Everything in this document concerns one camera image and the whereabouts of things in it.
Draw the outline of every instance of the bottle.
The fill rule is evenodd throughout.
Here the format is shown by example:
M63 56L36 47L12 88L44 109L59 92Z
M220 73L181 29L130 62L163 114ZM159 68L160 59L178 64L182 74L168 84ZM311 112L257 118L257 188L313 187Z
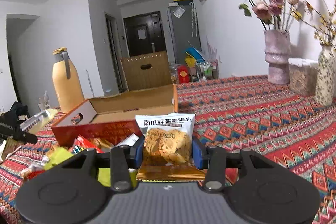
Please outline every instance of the bottle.
M55 63L52 70L52 80L61 111L69 112L84 101L83 91L78 73L69 59L67 48L53 51Z
M43 96L43 103L44 103L44 107L45 109L50 108L50 103L49 103L49 96L47 91L45 91L44 96Z

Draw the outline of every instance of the red box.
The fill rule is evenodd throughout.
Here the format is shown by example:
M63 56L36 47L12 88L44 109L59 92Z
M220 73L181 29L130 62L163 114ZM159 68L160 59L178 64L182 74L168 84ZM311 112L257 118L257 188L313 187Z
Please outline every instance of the red box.
M188 67L184 65L180 65L177 68L178 79L180 83L188 83L190 82Z
M164 115L177 112L174 85L124 92L111 97L86 99L51 126L60 146L71 147L78 135L104 138L113 145L129 135L142 133L135 115ZM73 119L80 117L73 125Z

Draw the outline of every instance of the patterned tablecloth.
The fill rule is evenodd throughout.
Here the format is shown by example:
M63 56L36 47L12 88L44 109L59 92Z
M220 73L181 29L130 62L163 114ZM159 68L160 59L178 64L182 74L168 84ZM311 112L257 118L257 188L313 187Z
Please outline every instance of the patterned tablecloth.
M287 85L268 83L266 76L180 84L177 89L179 111L196 114L194 134L203 144L233 152L250 147L300 175L320 192L321 207L313 223L336 223L335 103L321 107ZM38 133L38 140L0 165L0 214L9 224L21 223L15 209L20 171L40 162L57 143L50 127ZM237 170L227 170L227 184L237 175Z

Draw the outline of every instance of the blue gripper pad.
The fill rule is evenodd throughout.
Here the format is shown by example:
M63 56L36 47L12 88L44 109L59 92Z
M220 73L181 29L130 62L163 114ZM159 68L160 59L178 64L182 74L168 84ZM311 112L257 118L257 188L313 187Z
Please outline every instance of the blue gripper pad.
M196 137L192 137L192 157L197 169L208 168L209 160L207 157L206 148Z
M143 150L144 141L145 141L144 139L142 139L142 140L139 139L140 143L137 143L137 142L135 143L135 145L139 145L136 149L136 152L135 152L135 159L134 159L135 169L139 169L140 166L141 166L141 163L142 163L142 159L143 159L142 158L142 150Z

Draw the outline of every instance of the box handle hole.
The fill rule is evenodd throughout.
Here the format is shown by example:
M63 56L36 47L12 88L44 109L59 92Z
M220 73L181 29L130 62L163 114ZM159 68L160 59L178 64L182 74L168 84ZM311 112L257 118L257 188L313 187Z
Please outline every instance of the box handle hole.
M150 68L152 68L152 64L141 65L140 68L141 68L142 70L150 69Z
M82 113L78 113L75 117L73 117L71 119L71 123L76 126L78 125L78 123L83 119L83 114Z

